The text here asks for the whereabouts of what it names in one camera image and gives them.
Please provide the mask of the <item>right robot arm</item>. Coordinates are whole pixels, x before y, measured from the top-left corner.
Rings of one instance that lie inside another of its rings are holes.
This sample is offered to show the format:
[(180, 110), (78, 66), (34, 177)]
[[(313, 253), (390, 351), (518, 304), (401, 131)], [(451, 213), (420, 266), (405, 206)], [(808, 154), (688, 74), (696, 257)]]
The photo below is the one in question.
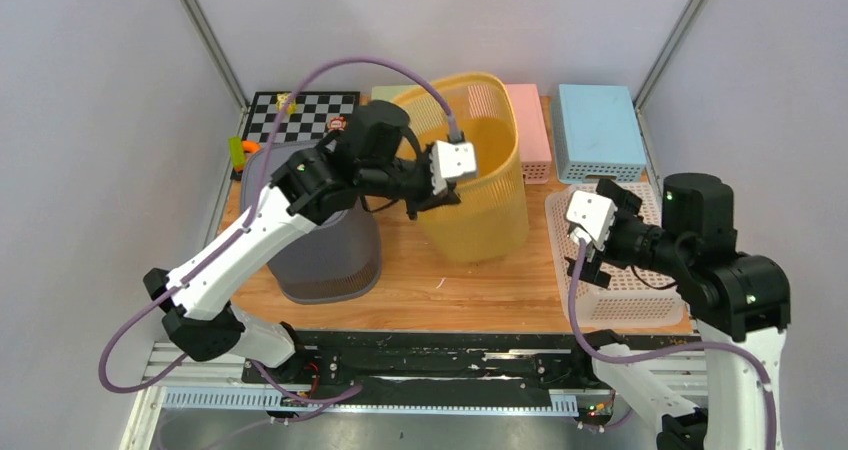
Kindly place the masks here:
[[(565, 213), (578, 250), (569, 287), (606, 287), (604, 265), (668, 277), (688, 305), (698, 341), (636, 353), (610, 330), (574, 331), (583, 352), (571, 373), (601, 382), (652, 426), (659, 449), (779, 449), (779, 370), (791, 321), (790, 283), (772, 259), (736, 248), (734, 194), (720, 178), (677, 173), (663, 182), (659, 224), (640, 216), (641, 199), (610, 180), (572, 193)], [(699, 406), (648, 369), (654, 359), (702, 352), (708, 403)]]

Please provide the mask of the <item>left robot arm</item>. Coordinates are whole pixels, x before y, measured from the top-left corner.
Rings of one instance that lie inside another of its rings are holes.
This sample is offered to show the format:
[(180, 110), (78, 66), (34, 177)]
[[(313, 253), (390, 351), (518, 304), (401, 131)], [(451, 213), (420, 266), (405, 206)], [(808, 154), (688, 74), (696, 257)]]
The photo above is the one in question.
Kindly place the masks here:
[(144, 278), (163, 309), (169, 340), (197, 362), (224, 354), (255, 360), (283, 383), (298, 381), (306, 356), (294, 333), (253, 317), (231, 298), (272, 257), (334, 214), (368, 196), (402, 201), (411, 219), (457, 205), (458, 182), (478, 173), (473, 144), (456, 128), (421, 146), (410, 116), (374, 100), (310, 148), (294, 152), (259, 191), (256, 202), (199, 254)]

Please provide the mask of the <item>blue perforated tray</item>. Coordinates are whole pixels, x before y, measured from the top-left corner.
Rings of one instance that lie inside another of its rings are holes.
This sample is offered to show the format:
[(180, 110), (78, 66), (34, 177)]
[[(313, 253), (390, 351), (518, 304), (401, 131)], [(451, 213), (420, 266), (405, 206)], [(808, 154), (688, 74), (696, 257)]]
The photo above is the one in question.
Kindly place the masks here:
[(647, 156), (628, 87), (560, 84), (551, 97), (550, 114), (560, 182), (631, 183), (642, 178)]

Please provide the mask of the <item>grey mesh basket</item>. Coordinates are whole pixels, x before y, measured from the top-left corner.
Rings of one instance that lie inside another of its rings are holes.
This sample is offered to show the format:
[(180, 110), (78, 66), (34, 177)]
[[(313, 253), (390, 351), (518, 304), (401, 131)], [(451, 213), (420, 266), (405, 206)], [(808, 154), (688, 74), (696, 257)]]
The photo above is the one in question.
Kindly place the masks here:
[(382, 269), (376, 219), (356, 202), (275, 254), (267, 267), (281, 292), (299, 304), (358, 298)]

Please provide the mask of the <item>yellow ribbed bin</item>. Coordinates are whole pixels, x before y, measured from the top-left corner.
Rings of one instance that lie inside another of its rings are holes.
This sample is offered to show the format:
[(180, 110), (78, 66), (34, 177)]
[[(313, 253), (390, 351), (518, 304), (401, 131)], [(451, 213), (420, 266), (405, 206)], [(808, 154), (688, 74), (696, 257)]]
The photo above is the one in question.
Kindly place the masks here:
[(451, 262), (502, 257), (523, 245), (529, 232), (519, 133), (506, 87), (481, 72), (443, 77), (431, 85), (474, 145), (479, 176), (458, 184), (460, 204), (422, 212), (416, 226)]

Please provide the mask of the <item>green perforated tray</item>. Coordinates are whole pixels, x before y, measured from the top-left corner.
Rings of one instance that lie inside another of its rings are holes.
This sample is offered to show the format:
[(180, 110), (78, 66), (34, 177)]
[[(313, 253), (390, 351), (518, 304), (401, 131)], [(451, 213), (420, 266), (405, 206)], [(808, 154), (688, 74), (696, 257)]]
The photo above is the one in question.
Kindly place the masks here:
[(381, 85), (371, 89), (371, 100), (392, 101), (404, 92), (419, 88), (419, 85)]

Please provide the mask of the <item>large white perforated basket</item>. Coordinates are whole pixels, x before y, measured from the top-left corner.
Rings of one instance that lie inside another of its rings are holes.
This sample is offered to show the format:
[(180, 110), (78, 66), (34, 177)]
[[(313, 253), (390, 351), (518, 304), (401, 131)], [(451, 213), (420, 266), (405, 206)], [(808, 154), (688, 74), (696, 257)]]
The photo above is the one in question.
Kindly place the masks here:
[[(568, 236), (566, 210), (574, 192), (592, 193), (595, 184), (576, 184), (554, 192), (545, 199), (548, 235), (555, 276), (563, 312), (568, 312), (570, 276), (568, 260), (577, 256), (578, 245)], [(675, 290), (672, 280), (652, 271), (619, 269), (603, 265), (611, 276), (606, 288), (580, 282), (576, 294), (576, 313), (581, 328), (649, 329), (676, 325), (688, 318), (688, 308)]]

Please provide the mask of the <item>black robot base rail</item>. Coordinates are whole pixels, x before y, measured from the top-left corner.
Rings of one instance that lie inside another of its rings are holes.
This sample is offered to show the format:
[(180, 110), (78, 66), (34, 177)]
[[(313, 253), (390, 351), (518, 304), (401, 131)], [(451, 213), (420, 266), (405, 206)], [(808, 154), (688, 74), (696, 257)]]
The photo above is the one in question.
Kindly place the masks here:
[(169, 370), (179, 350), (158, 343), (145, 374), (163, 374), (168, 408), (276, 417), (304, 416), (349, 388), (357, 394), (335, 412), (587, 418), (600, 405), (608, 419), (625, 409), (570, 334), (304, 330), (299, 339), (289, 363), (265, 372), (233, 355)]

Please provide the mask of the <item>pink perforated tray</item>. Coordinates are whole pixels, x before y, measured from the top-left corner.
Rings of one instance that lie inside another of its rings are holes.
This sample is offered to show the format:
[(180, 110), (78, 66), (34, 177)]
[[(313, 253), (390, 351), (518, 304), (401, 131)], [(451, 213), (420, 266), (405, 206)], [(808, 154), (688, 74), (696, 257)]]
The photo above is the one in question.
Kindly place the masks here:
[(522, 176), (526, 184), (545, 184), (552, 155), (540, 95), (535, 84), (506, 84), (519, 136)]

